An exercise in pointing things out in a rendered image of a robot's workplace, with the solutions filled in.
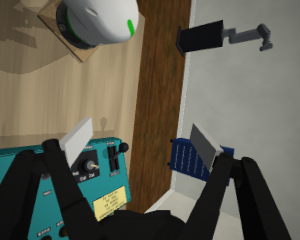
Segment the teal control panel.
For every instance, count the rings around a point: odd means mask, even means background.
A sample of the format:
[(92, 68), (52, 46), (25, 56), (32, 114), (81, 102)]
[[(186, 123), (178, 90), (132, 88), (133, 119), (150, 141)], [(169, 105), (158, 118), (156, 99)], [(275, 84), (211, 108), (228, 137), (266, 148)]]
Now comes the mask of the teal control panel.
[[(43, 153), (42, 145), (0, 149), (0, 183), (17, 153), (27, 149)], [(98, 222), (131, 201), (128, 149), (116, 137), (90, 139), (70, 167)], [(69, 240), (49, 173), (41, 175), (31, 221), (27, 240)]]

